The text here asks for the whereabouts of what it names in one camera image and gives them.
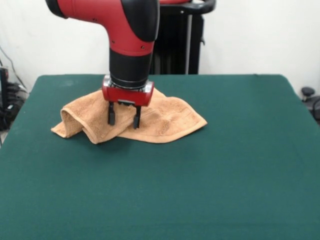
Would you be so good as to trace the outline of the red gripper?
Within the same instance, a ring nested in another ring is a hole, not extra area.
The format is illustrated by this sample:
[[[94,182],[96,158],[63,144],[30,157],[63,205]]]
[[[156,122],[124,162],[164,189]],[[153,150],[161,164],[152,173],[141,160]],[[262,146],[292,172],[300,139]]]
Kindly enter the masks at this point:
[[[109,74],[106,74],[102,82],[102,94],[108,101],[108,119],[109,125],[115,124],[114,103],[124,103],[136,106],[136,113],[133,118],[133,128],[140,127],[141,109],[147,107],[152,99],[154,91],[154,82],[147,81],[142,88],[130,89],[117,86],[112,82]]]

